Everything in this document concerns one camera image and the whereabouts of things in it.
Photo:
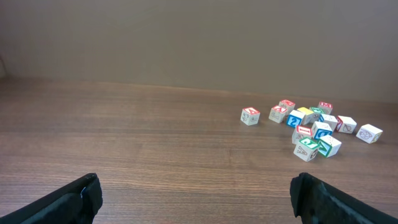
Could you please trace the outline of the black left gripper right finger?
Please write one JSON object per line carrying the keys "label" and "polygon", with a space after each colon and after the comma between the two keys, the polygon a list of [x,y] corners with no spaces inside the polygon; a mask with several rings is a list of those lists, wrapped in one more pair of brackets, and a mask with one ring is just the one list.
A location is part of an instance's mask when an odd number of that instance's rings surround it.
{"label": "black left gripper right finger", "polygon": [[291,180],[290,199],[294,216],[300,217],[302,223],[397,224],[397,218],[306,172]]}

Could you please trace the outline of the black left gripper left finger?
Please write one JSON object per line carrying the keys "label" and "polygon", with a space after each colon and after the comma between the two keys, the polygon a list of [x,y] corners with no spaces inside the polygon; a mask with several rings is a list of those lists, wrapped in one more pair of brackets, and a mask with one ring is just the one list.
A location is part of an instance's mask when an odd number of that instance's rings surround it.
{"label": "black left gripper left finger", "polygon": [[91,224],[102,204],[100,180],[95,173],[89,173],[25,207],[1,217],[1,223]]}

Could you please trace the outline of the green letter J block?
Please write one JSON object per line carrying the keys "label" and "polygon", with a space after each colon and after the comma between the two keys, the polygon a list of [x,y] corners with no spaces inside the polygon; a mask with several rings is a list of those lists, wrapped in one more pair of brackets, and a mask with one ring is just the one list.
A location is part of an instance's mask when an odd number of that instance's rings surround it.
{"label": "green letter J block", "polygon": [[299,140],[294,149],[294,154],[305,162],[309,162],[317,155],[320,145],[310,138]]}

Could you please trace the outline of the red letter I block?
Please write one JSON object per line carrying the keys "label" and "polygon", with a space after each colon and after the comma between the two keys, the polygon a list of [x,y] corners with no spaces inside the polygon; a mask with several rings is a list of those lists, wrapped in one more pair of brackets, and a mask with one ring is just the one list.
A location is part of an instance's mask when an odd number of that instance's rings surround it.
{"label": "red letter I block", "polygon": [[312,138],[313,133],[310,128],[305,126],[296,126],[292,135],[292,143],[297,144],[303,138]]}

